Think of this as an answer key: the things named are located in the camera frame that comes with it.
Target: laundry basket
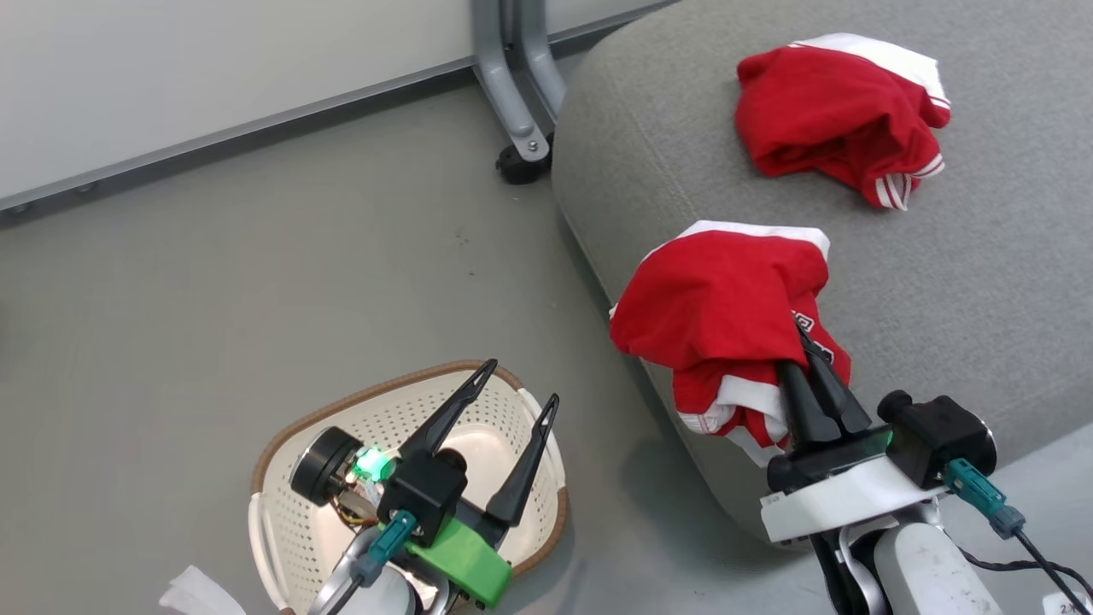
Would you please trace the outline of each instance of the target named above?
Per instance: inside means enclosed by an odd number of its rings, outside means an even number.
[[[353,540],[329,506],[316,507],[289,487],[296,458],[333,426],[367,446],[398,449],[480,366],[448,364],[366,389],[296,422],[266,448],[251,482],[247,522],[258,575],[282,614],[307,613]],[[520,381],[498,367],[445,441],[445,448],[467,460],[463,498],[485,509],[531,439],[539,413],[539,403]],[[551,434],[524,519],[497,549],[517,576],[554,549],[567,511],[565,470]]]

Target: basket handle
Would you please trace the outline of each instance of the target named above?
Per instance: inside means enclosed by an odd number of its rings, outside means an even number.
[[[527,389],[519,389],[517,393],[520,394],[520,399],[524,400],[524,411],[528,416],[528,423],[536,425],[539,421],[539,402],[536,397],[531,394]],[[557,480],[559,486],[565,486],[565,466],[562,465],[562,451],[557,449],[557,439],[554,438],[554,431],[551,430],[550,436],[546,437],[546,452],[543,454],[544,461],[550,464],[551,473]]]
[[[289,607],[289,591],[284,589],[284,583],[280,580],[279,561],[275,554],[270,553],[270,541],[267,537],[270,533],[266,528],[266,509],[262,506],[261,493],[250,496],[250,505],[247,507],[247,533],[250,536],[250,553],[255,558],[255,567],[258,569],[258,577],[269,594],[270,601],[284,611]]]

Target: gray ottoman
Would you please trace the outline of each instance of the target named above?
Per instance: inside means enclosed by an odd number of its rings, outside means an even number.
[[[613,34],[566,95],[553,170],[611,300],[698,218],[808,225],[832,239],[825,327],[875,407],[948,394],[1002,463],[1093,419],[1093,4],[1023,0],[684,0]],[[759,174],[732,123],[745,56],[850,32],[937,58],[947,168],[908,212],[815,173]],[[674,417],[669,374],[649,367]],[[759,536],[763,472],[675,422],[721,506]]]

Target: red and white clothing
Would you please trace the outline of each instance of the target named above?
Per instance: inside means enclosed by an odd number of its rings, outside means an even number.
[[[856,34],[798,40],[740,62],[737,130],[768,176],[820,169],[875,206],[907,209],[944,168],[931,128],[952,108],[933,58]]]
[[[795,319],[850,379],[849,356],[816,314],[828,246],[819,228],[696,222],[638,265],[612,310],[611,340],[673,370],[687,428],[766,465],[787,445],[775,364],[807,367]]]

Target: metal leg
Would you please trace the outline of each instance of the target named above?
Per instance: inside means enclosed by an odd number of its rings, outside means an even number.
[[[531,83],[550,115],[557,123],[565,97],[565,81],[557,71],[546,40],[546,0],[516,0],[516,46],[531,72]]]
[[[473,0],[471,13],[474,22],[474,56],[478,60],[474,73],[519,156],[527,162],[540,161],[550,153],[550,146],[516,88],[513,73],[505,61],[501,0]]]

